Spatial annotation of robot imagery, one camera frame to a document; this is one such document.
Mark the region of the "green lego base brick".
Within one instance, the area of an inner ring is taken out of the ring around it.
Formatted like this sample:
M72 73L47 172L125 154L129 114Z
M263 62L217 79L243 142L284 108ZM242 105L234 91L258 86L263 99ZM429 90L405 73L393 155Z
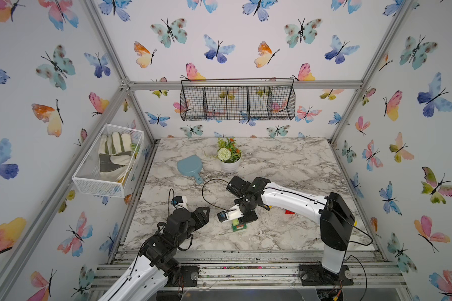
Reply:
M245 223L238 223L238 224L233 224L232 225L232 231L233 232L238 232L241 230L245 230L247 228L247 225Z

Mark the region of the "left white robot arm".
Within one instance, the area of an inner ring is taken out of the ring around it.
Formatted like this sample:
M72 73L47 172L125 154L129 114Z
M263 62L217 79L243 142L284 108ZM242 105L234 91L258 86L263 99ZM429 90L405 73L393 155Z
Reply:
M209 214L209 207L193 212L174 210L165 222L158 223L157 231L144 241L133 263L100 300L148 300L168 283L179 282L181 268L175 255L209 222Z

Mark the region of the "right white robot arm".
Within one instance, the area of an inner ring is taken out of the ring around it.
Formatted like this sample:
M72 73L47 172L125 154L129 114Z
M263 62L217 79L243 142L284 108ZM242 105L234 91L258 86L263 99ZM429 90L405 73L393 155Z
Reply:
M278 207L305 216L320 226L324 244L321 266L328 272L340 273L355 223L342 196L302 193L261 177L250 183L234 176L227 184L227 191L236 197L235 205L217 214L219 222L236 219L251 223L257 220L258 207L267 210Z

